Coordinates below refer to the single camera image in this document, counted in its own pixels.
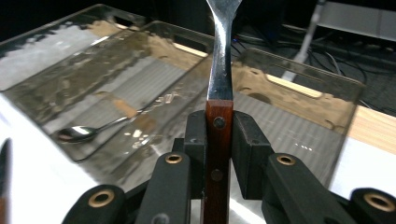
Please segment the spoon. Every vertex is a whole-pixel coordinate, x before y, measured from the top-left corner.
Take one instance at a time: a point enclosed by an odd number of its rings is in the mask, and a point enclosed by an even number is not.
[[[75,126],[65,128],[56,133],[58,140],[66,143],[82,143],[88,140],[92,140],[96,135],[105,129],[112,127],[118,123],[122,123],[131,118],[122,117],[120,119],[113,120],[100,128],[92,128],[86,126]]]

